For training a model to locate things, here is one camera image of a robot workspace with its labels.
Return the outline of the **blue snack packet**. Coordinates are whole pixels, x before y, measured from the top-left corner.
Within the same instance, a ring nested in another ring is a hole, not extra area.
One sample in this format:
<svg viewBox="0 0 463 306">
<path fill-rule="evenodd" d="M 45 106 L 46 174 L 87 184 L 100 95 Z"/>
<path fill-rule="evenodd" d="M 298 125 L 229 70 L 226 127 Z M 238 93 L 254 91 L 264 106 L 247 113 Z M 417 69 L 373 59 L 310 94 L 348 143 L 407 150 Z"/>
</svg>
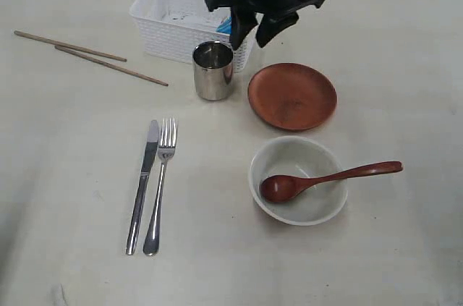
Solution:
<svg viewBox="0 0 463 306">
<path fill-rule="evenodd" d="M 227 17 L 224 19 L 221 24 L 216 28 L 217 33 L 231 34 L 232 31 L 232 18 Z"/>
</svg>

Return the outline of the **steel cup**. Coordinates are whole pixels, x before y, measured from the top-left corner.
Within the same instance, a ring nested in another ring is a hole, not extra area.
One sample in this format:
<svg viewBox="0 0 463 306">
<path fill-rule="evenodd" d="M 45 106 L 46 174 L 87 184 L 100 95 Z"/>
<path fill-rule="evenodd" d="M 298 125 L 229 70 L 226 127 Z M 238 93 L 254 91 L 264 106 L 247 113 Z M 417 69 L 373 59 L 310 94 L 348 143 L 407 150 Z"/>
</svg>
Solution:
<svg viewBox="0 0 463 306">
<path fill-rule="evenodd" d="M 221 101 L 233 90 L 233 51 L 220 41 L 199 44 L 192 52 L 197 95 L 207 101 Z"/>
</svg>

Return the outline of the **white perforated plastic basket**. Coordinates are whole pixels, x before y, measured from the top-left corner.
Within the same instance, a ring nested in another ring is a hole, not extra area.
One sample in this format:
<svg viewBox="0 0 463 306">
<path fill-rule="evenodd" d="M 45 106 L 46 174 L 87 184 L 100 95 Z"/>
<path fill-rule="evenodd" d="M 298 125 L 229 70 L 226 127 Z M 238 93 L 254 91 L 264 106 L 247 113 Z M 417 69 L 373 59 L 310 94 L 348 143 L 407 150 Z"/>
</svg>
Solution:
<svg viewBox="0 0 463 306">
<path fill-rule="evenodd" d="M 194 48 L 203 42 L 231 45 L 228 34 L 216 31 L 230 10 L 209 12 L 205 0 L 135 0 L 129 14 L 145 52 L 154 56 L 190 64 Z"/>
</svg>

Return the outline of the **brown wooden plate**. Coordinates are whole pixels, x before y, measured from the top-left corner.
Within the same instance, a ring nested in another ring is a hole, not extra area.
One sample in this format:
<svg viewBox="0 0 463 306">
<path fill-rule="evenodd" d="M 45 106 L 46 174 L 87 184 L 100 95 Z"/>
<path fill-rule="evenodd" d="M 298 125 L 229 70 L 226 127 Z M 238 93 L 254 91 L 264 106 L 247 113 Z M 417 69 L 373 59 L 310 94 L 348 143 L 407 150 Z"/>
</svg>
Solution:
<svg viewBox="0 0 463 306">
<path fill-rule="evenodd" d="M 247 97 L 252 110 L 265 123 L 292 132 L 322 125 L 334 113 L 338 101 L 325 75 L 295 63 L 262 68 L 249 81 Z"/>
</svg>

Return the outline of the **wooden chopstick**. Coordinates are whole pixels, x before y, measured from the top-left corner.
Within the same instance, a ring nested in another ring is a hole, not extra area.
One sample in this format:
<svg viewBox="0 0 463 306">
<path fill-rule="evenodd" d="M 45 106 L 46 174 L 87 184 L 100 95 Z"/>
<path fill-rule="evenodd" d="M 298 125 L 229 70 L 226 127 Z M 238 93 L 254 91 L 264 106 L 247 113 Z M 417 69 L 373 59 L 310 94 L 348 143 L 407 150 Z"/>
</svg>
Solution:
<svg viewBox="0 0 463 306">
<path fill-rule="evenodd" d="M 63 46 L 54 46 L 54 48 L 56 50 L 59 50 L 59 51 L 62 51 L 64 53 L 67 53 L 67 54 L 71 54 L 73 56 L 76 56 L 76 57 L 79 57 L 81 59 L 85 59 L 87 61 L 91 61 L 93 63 L 96 63 L 96 64 L 99 64 L 101 66 L 104 66 L 104 67 L 108 67 L 110 69 L 113 69 L 113 70 L 116 70 L 118 72 L 122 72 L 122 73 L 125 73 L 127 75 L 130 75 L 130 76 L 133 76 L 133 77 L 136 77 L 136 78 L 139 78 L 139 79 L 142 79 L 142 80 L 146 80 L 148 82 L 152 82 L 152 83 L 155 83 L 155 84 L 158 84 L 158 85 L 162 85 L 162 86 L 165 86 L 165 87 L 168 87 L 169 84 L 167 82 L 164 82 L 164 81 L 161 81 L 161 80 L 157 80 L 155 78 L 152 78 L 152 77 L 149 77 L 149 76 L 146 76 L 146 75 L 143 75 L 139 72 L 136 72 L 136 71 L 132 71 L 130 69 L 126 69 L 124 67 L 120 67 L 120 66 L 117 66 L 115 64 L 111 64 L 107 61 L 103 61 L 103 60 L 100 60 L 100 59 L 97 59 L 95 57 L 92 57 L 92 56 L 88 56 L 88 55 L 84 55 L 83 53 L 80 53 L 79 51 L 74 51 L 70 48 L 66 48 L 66 47 L 63 47 Z"/>
<path fill-rule="evenodd" d="M 82 47 L 82 46 L 76 46 L 76 45 L 73 45 L 73 44 L 70 44 L 70 43 L 56 41 L 56 40 L 53 40 L 53 39 L 50 39 L 50 38 L 44 38 L 44 37 L 39 36 L 39 35 L 33 35 L 33 34 L 30 34 L 30 33 L 25 33 L 25 32 L 19 31 L 19 30 L 14 30 L 13 33 L 15 35 L 19 36 L 19 37 L 27 38 L 27 39 L 30 39 L 30 40 L 39 41 L 39 42 L 42 42 L 42 43 L 48 43 L 48 44 L 51 44 L 51 45 L 54 45 L 54 46 L 61 46 L 61 47 L 65 47 L 65 48 L 68 48 L 68 49 L 75 50 L 75 51 L 80 51 L 80 52 L 87 53 L 87 54 L 101 56 L 101 57 L 104 57 L 104 58 L 107 58 L 107 59 L 112 59 L 112 60 L 121 61 L 121 62 L 127 62 L 127 59 L 124 58 L 124 57 L 116 56 L 116 55 L 113 55 L 113 54 L 108 54 L 108 53 L 105 53 L 105 52 L 102 52 L 102 51 L 93 50 L 91 48 L 86 48 L 86 47 Z"/>
</svg>

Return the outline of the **grey ceramic bowl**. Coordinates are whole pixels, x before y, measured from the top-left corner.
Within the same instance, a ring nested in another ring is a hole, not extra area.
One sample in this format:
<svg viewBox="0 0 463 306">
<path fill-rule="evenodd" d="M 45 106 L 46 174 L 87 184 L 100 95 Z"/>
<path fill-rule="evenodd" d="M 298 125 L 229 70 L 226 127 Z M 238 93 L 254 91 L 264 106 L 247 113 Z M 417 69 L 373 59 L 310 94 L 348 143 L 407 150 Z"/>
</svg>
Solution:
<svg viewBox="0 0 463 306">
<path fill-rule="evenodd" d="M 342 181 L 309 188 L 285 203 L 270 203 L 260 194 L 261 182 L 273 175 L 322 177 L 340 172 L 342 167 L 325 146 L 306 137 L 283 136 L 264 143 L 254 155 L 248 172 L 250 192 L 257 205 L 274 219 L 294 226 L 314 226 L 335 217 L 347 201 Z"/>
</svg>

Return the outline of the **steel fork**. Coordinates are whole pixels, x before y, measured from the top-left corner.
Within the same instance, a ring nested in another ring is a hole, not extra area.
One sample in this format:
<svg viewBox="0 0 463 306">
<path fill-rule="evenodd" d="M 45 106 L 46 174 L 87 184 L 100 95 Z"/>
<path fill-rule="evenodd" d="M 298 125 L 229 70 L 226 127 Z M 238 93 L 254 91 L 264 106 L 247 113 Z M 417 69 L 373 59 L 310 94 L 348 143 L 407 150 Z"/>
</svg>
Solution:
<svg viewBox="0 0 463 306">
<path fill-rule="evenodd" d="M 158 143 L 158 158 L 161 162 L 159 172 L 156 199 L 153 212 L 150 217 L 148 231 L 145 237 L 143 252 L 145 255 L 153 256 L 158 253 L 161 232 L 161 203 L 163 197 L 163 186 L 166 176 L 167 163 L 173 158 L 177 146 L 177 120 L 173 117 L 163 119 L 161 124 L 160 140 Z"/>
</svg>

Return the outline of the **steel table knife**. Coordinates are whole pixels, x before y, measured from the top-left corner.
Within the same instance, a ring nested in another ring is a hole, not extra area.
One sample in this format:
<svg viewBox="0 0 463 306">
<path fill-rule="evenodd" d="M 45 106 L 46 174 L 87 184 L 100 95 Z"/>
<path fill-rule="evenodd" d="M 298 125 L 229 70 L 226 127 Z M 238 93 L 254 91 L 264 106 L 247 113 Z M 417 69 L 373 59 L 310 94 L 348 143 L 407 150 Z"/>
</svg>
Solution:
<svg viewBox="0 0 463 306">
<path fill-rule="evenodd" d="M 150 171 L 157 154 L 159 141 L 159 125 L 157 120 L 150 122 L 148 136 L 145 144 L 143 162 L 140 170 L 140 177 L 135 197 L 135 204 L 132 211 L 129 233 L 125 253 L 133 255 L 136 250 L 137 238 L 141 227 L 145 193 L 148 186 Z"/>
</svg>

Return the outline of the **brown wooden spoon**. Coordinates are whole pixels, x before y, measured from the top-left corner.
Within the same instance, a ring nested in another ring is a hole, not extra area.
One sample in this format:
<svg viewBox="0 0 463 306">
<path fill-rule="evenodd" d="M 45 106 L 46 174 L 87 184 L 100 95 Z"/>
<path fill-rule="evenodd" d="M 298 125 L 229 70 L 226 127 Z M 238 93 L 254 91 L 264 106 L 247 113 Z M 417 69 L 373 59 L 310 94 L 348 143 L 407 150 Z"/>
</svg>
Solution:
<svg viewBox="0 0 463 306">
<path fill-rule="evenodd" d="M 271 203 L 283 203 L 297 197 L 306 189 L 317 184 L 344 179 L 372 177 L 398 173 L 403 170 L 400 161 L 385 161 L 344 170 L 323 177 L 301 178 L 289 175 L 274 175 L 260 184 L 260 194 Z"/>
</svg>

